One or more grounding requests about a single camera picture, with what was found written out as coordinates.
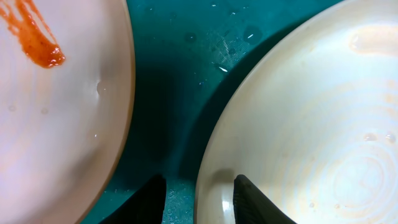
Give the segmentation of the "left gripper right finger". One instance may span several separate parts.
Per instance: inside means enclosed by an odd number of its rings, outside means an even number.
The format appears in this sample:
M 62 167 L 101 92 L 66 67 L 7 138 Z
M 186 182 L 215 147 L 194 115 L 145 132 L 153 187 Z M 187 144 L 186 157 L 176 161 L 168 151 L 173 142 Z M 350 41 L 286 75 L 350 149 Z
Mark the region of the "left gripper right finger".
M 236 224 L 296 224 L 242 174 L 234 179 L 233 206 Z

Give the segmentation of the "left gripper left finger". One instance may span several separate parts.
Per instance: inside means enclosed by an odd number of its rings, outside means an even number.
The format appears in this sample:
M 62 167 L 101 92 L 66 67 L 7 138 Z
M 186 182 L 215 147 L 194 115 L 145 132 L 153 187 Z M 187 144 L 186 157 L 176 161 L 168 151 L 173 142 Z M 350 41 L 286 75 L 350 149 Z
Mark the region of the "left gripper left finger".
M 166 193 L 166 179 L 154 175 L 99 224 L 161 224 Z

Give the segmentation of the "white plate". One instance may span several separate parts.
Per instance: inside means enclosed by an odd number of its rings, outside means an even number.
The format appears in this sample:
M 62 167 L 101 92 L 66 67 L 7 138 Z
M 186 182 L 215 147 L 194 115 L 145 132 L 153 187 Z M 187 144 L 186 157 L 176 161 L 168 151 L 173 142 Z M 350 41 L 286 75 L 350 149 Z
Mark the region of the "white plate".
M 125 0 L 1 2 L 1 222 L 79 223 L 126 142 Z
M 197 178 L 195 223 L 397 222 L 397 0 L 342 1 L 251 70 L 221 114 Z

